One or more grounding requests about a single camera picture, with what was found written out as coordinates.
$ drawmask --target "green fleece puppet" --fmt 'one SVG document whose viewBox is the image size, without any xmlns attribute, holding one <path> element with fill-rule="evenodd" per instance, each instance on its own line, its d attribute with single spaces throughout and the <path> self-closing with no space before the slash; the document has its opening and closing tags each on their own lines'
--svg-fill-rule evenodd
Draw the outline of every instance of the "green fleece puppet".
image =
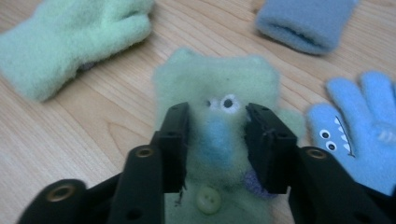
<svg viewBox="0 0 396 224">
<path fill-rule="evenodd" d="M 166 223 L 269 223 L 268 197 L 252 180 L 244 140 L 248 103 L 265 105 L 301 136 L 301 115 L 277 107 L 279 75 L 260 56 L 215 58 L 177 50 L 153 78 L 161 125 L 190 105 L 186 189 L 165 198 Z"/>
</svg>

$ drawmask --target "glove finger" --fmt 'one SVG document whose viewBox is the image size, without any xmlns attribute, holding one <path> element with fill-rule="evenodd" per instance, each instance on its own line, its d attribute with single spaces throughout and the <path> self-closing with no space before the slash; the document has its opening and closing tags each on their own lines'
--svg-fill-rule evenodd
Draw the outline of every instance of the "glove finger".
<svg viewBox="0 0 396 224">
<path fill-rule="evenodd" d="M 59 16 L 71 4 L 73 1 L 69 0 L 47 0 L 38 5 L 35 9 L 35 16 L 49 20 Z"/>
<path fill-rule="evenodd" d="M 338 77 L 330 80 L 326 87 L 333 101 L 340 108 L 352 136 L 370 129 L 374 117 L 355 83 Z"/>
<path fill-rule="evenodd" d="M 115 0 L 107 2 L 105 20 L 119 21 L 135 14 L 148 14 L 153 0 Z"/>
<path fill-rule="evenodd" d="M 361 88 L 376 120 L 396 126 L 396 103 L 390 78 L 380 72 L 361 76 Z"/>
<path fill-rule="evenodd" d="M 85 49 L 84 53 L 79 50 L 83 63 L 97 62 L 142 41 L 150 32 L 148 16 L 136 15 L 90 30 L 84 37 L 87 41 L 76 47 Z"/>
<path fill-rule="evenodd" d="M 355 154 L 342 115 L 331 105 L 313 105 L 306 113 L 316 147 L 330 151 L 338 160 Z"/>
</svg>

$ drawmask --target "mint green glove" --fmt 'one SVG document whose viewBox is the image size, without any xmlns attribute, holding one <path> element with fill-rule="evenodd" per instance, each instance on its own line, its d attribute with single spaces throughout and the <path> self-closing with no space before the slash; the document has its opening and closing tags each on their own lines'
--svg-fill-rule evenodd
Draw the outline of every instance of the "mint green glove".
<svg viewBox="0 0 396 224">
<path fill-rule="evenodd" d="M 44 101 L 76 75 L 142 41 L 153 0 L 45 0 L 35 14 L 0 35 L 0 70 L 22 96 Z"/>
</svg>

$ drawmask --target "wooden surface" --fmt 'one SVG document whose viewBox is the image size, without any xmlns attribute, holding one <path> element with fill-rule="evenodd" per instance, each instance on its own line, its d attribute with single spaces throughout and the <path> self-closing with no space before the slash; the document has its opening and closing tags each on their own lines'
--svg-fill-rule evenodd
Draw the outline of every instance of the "wooden surface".
<svg viewBox="0 0 396 224">
<path fill-rule="evenodd" d="M 26 20 L 39 0 L 0 0 L 0 33 Z M 377 69 L 396 79 L 394 0 L 361 0 L 339 48 L 313 57 L 260 35 L 247 0 L 158 0 L 153 32 L 141 44 L 99 63 L 44 104 L 15 94 L 0 77 L 0 223 L 14 223 L 49 183 L 89 187 L 117 174 L 125 155 L 153 134 L 153 69 L 181 46 L 213 56 L 265 57 L 282 74 L 280 104 L 304 112 L 328 98 L 331 77 Z M 286 197 L 274 201 L 276 223 L 291 223 Z"/>
</svg>

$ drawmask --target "blue nose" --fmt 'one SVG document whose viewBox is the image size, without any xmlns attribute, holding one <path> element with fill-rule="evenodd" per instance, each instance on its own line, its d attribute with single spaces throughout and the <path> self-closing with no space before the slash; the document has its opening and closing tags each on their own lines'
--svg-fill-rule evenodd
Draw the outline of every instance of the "blue nose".
<svg viewBox="0 0 396 224">
<path fill-rule="evenodd" d="M 213 168 L 229 168 L 232 165 L 233 139 L 226 120 L 220 116 L 210 117 L 201 135 L 199 158 Z"/>
</svg>

